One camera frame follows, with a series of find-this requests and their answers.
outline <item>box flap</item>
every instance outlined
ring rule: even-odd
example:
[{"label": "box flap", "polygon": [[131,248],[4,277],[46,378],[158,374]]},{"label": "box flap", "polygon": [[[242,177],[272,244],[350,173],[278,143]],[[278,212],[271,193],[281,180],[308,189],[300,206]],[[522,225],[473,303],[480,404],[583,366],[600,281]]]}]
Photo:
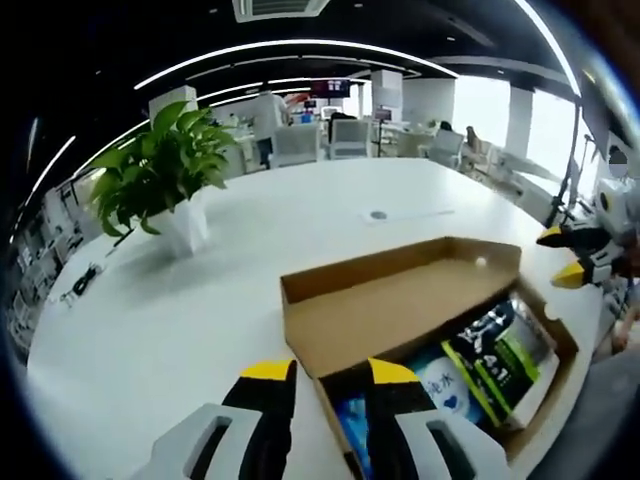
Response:
[{"label": "box flap", "polygon": [[446,237],[284,276],[287,343],[312,377],[353,367],[507,288],[520,254]]}]

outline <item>table surface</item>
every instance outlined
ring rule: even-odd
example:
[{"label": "table surface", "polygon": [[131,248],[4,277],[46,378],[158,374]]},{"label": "table surface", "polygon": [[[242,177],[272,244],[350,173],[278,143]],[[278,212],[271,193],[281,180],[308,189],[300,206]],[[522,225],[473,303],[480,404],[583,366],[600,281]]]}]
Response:
[{"label": "table surface", "polygon": [[[202,197],[210,248],[170,261],[158,238],[136,231],[105,262],[113,239],[101,236],[71,258],[53,295],[90,261],[106,263],[105,272],[71,310],[54,314],[47,305],[40,319],[27,392],[43,430],[82,478],[126,478],[148,461],[159,436],[202,404],[220,402],[244,368],[292,357],[282,329],[282,274],[444,235],[522,246],[522,273],[581,348],[562,399],[514,461],[514,477],[525,478],[541,460],[582,387],[602,297],[593,286],[550,285],[572,256],[535,245],[542,231],[535,220],[423,159],[275,169]],[[389,219],[365,221],[372,210]],[[302,369],[292,435],[284,478],[351,478]]]}]

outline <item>cardboard box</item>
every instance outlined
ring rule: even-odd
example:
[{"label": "cardboard box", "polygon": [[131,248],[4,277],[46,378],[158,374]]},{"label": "cardboard box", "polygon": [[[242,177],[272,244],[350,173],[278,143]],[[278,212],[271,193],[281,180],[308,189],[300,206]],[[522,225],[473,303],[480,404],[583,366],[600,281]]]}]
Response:
[{"label": "cardboard box", "polygon": [[557,344],[557,372],[528,427],[489,432],[514,459],[553,409],[578,346],[519,274],[513,245],[445,237],[281,278],[286,341],[313,379],[327,420],[354,474],[360,470],[332,408],[337,385],[368,357],[399,362],[447,338],[468,315],[515,290]]}]

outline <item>blue package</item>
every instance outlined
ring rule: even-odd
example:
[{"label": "blue package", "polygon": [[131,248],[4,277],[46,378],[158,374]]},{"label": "blue package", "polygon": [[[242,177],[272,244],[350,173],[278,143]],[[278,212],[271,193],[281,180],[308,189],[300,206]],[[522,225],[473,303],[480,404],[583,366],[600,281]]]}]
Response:
[{"label": "blue package", "polygon": [[349,441],[349,445],[353,448],[362,466],[364,478],[366,480],[373,478],[371,459],[367,451],[367,432],[369,425],[367,423],[364,395],[350,398],[340,403],[336,409],[336,413],[338,414],[340,425],[342,425],[342,430],[344,430],[345,436]]},{"label": "blue package", "polygon": [[[462,374],[440,346],[430,348],[406,364],[418,377],[438,409],[450,410],[478,424],[485,412],[473,396]],[[367,423],[364,395],[340,402],[336,408],[342,430],[364,471],[366,480],[373,478],[367,451]]]}]

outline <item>potted plant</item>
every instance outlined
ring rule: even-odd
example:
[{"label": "potted plant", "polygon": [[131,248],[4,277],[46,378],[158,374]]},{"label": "potted plant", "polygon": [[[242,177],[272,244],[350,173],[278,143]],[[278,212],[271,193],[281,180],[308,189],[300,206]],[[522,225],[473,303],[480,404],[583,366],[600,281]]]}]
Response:
[{"label": "potted plant", "polygon": [[145,232],[162,234],[176,256],[206,242],[204,208],[193,196],[206,185],[226,188],[223,148],[235,141],[226,127],[209,124],[209,108],[183,113],[186,104],[167,105],[149,131],[91,163],[105,169],[90,199],[107,235],[122,236],[114,224],[131,230],[137,220]]}]

